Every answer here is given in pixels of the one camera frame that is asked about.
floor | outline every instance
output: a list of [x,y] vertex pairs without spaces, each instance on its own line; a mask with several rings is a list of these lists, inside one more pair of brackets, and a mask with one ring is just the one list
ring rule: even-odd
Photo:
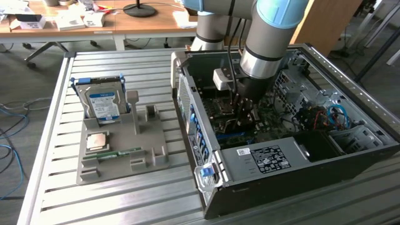
[[[354,18],[346,28],[346,32],[352,33],[356,29],[361,19]],[[384,41],[388,39],[393,30],[386,28],[384,33],[378,36],[376,42],[369,49],[364,50],[364,55],[352,54],[344,60],[350,64],[353,71],[360,72],[361,68],[365,66],[369,58],[381,47]],[[137,41],[130,40],[137,47],[146,44],[148,39],[140,39]],[[98,41],[100,47],[96,48],[89,45],[89,42],[73,42],[65,43],[65,47],[70,51],[112,51],[114,50],[113,41]],[[145,48],[162,48],[164,39],[153,38]],[[172,47],[182,47],[189,44],[188,38],[170,38],[169,45]],[[32,44],[33,47],[40,47],[40,44]],[[400,116],[400,106],[398,98],[400,89],[397,88],[400,84],[400,79],[397,79],[397,74],[400,74],[400,61],[394,63],[393,66],[385,65],[385,61],[392,56],[392,54],[400,49],[400,41],[396,41],[382,55],[378,62],[374,64],[373,68],[368,72],[365,78],[362,79],[362,84],[376,99],[382,103],[382,105]],[[42,55],[40,55],[32,62],[37,64],[37,69],[30,70],[25,67],[22,58],[28,56],[29,52],[33,50],[26,50],[21,45],[14,45],[9,53],[0,54],[0,70],[1,70],[1,82],[0,82],[0,103],[6,103],[12,101],[28,101],[41,97],[52,96],[54,83],[57,79],[57,74],[60,70],[60,64],[62,60],[62,52],[58,48],[52,47]],[[346,71],[349,76],[350,70],[348,69],[342,60],[333,60],[338,67]],[[34,107],[40,107],[49,102],[40,102]],[[20,103],[9,105],[9,107],[18,106]],[[46,118],[46,110],[32,111],[29,113],[29,125],[26,128],[12,136],[10,140],[20,154],[21,163],[26,174],[30,173],[37,146],[40,143],[40,136],[42,131],[42,126]],[[13,125],[18,120],[17,117],[10,117],[0,113],[0,128],[5,129]],[[0,139],[0,144],[6,144],[4,139]],[[0,161],[0,168],[5,164],[5,159]],[[20,181],[20,172],[16,162],[10,165],[9,169],[0,174],[0,196],[6,193],[8,190],[13,189]],[[21,188],[12,194],[12,196],[24,196],[28,182],[24,181]],[[21,200],[5,200],[0,201],[0,224],[13,225],[16,224],[18,213],[20,213]]]

hard drive label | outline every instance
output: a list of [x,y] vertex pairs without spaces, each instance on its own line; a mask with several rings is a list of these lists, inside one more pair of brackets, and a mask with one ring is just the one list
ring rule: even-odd
[[113,92],[89,95],[89,102],[98,120],[109,121],[118,118],[118,106],[113,103],[113,100]]
[[250,150],[250,155],[261,173],[269,173],[290,167],[290,164],[277,145],[257,150]]

chair wheel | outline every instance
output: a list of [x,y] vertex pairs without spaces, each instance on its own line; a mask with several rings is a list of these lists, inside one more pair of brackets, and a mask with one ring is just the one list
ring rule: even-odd
[[93,47],[97,47],[97,42],[96,41],[89,41],[89,44],[93,46]]
[[28,63],[26,63],[26,67],[28,67],[29,69],[34,69],[34,68],[36,68],[36,63],[28,62]]
[[22,43],[22,47],[24,47],[25,49],[32,49],[32,45],[30,45],[29,43]]

aluminum table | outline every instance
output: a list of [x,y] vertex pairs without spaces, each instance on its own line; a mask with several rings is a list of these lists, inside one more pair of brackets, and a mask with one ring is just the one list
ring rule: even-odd
[[[202,219],[170,97],[170,53],[184,49],[78,52],[64,58],[42,130],[18,225],[377,224],[400,214],[400,158],[373,165],[350,181],[213,220]],[[124,74],[138,108],[156,104],[170,168],[76,185],[82,108],[69,78]]]

desk lamp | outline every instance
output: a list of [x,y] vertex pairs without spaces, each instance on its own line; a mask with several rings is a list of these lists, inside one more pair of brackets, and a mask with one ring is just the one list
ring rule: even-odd
[[133,17],[148,17],[157,13],[152,6],[140,4],[140,0],[136,0],[136,4],[126,5],[124,7],[124,12]]

